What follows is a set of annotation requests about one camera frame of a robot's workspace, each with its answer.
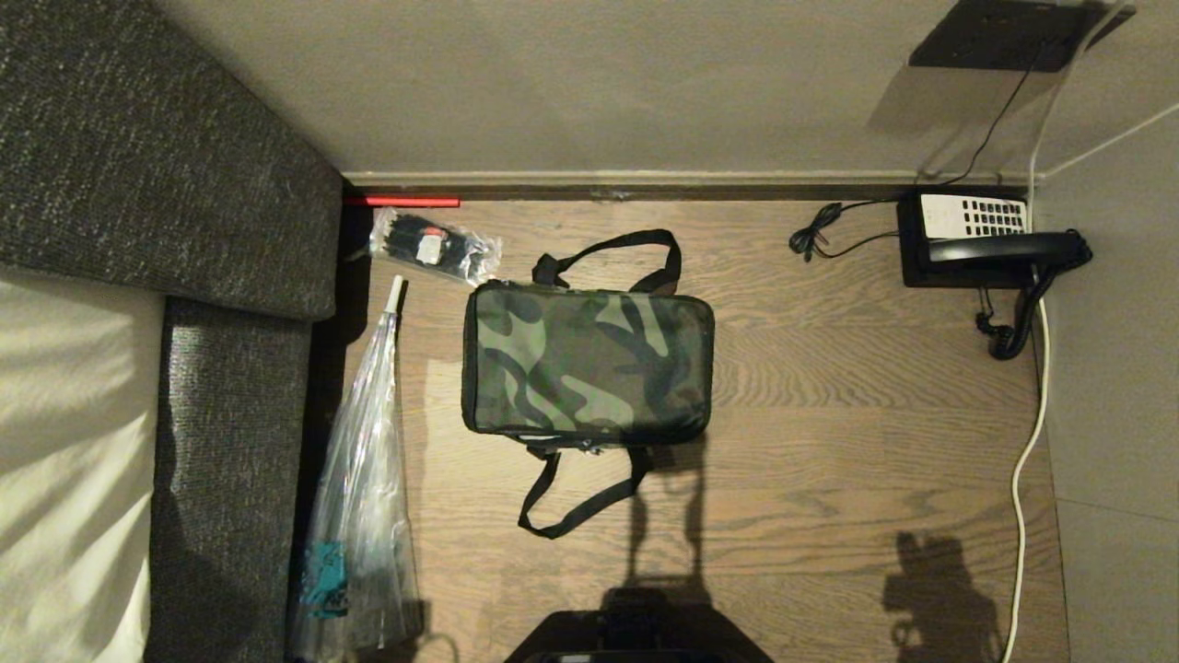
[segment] bag handle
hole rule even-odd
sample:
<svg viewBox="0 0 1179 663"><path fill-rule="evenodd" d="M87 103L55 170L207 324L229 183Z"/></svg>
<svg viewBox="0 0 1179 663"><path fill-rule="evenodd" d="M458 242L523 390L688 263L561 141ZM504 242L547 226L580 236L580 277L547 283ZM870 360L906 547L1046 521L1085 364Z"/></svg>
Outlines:
<svg viewBox="0 0 1179 663"><path fill-rule="evenodd" d="M621 249L624 247L639 247L643 244L660 244L667 247L667 262L664 267L639 280L638 283L631 287L631 291L654 293L657 289L671 284L671 291L674 294L676 283L679 282L680 263L683 258L679 252L679 244L676 243L676 236L670 231L661 229L640 230L638 232L620 235L613 239L599 242L568 258L556 260L553 256L545 254L540 256L539 261L536 261L536 267L532 268L532 281L533 283L539 283L541 285L560 285L561 288L568 288L569 284L566 283L560 275L566 269L573 267L573 263L579 260L588 256L590 254L606 249Z"/></svg>
<svg viewBox="0 0 1179 663"><path fill-rule="evenodd" d="M556 466L561 461L560 453L555 451L547 452L542 457L545 460L545 468L540 471L540 477L536 477L536 483L532 485L532 490L529 490L528 494L523 498L523 505L520 507L519 525L538 537L556 539L568 534L607 506L634 495L635 491L639 488L639 484L643 483L643 478L646 477L647 471L651 470L651 457L647 454L645 448L630 447L626 449L626 453L631 457L630 479L619 481L584 503L574 506L568 513L565 514L565 518L562 518L560 523L547 527L535 527L528 518L528 512L532 511L532 507L540 501L541 495L548 492L548 488L553 485L553 479L556 478Z"/></svg>

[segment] baseboard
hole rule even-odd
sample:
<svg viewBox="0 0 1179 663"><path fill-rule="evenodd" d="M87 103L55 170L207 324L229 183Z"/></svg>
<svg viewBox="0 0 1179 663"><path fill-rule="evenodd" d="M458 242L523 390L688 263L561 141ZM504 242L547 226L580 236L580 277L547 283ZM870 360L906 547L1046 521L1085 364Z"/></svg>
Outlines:
<svg viewBox="0 0 1179 663"><path fill-rule="evenodd" d="M520 171L344 172L355 192L452 195L465 199L793 199L893 197L949 176L913 171ZM1022 178L971 175L955 186L1017 195Z"/></svg>

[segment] telephone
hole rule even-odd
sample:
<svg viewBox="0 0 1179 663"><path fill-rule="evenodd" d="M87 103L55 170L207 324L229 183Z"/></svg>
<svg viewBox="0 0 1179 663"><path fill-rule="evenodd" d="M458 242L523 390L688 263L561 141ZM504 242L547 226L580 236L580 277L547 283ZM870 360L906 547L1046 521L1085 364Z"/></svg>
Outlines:
<svg viewBox="0 0 1179 663"><path fill-rule="evenodd" d="M1020 289L1015 324L975 323L992 337L990 355L1014 359L1032 332L1035 307L1065 271L1093 258L1075 230L1030 232L1022 201L917 192L897 203L901 270L910 288Z"/></svg>

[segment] white bedsheet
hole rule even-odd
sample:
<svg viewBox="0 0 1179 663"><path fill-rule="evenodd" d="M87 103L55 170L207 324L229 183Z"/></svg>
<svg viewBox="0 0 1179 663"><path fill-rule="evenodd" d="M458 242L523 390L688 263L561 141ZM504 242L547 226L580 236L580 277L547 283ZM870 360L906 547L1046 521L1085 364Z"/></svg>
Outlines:
<svg viewBox="0 0 1179 663"><path fill-rule="evenodd" d="M0 661L143 658L163 310L0 271Z"/></svg>

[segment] plastic bag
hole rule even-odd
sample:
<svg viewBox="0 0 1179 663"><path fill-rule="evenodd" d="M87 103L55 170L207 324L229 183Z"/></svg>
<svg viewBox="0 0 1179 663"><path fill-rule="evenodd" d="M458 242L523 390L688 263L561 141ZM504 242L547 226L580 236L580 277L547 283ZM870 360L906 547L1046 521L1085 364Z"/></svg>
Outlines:
<svg viewBox="0 0 1179 663"><path fill-rule="evenodd" d="M465 229L439 225L394 208L373 212L369 252L400 260L479 285L495 277L502 242Z"/></svg>
<svg viewBox="0 0 1179 663"><path fill-rule="evenodd" d="M289 654L304 661L340 661L421 630L395 385L403 283L394 280L331 427L289 630Z"/></svg>

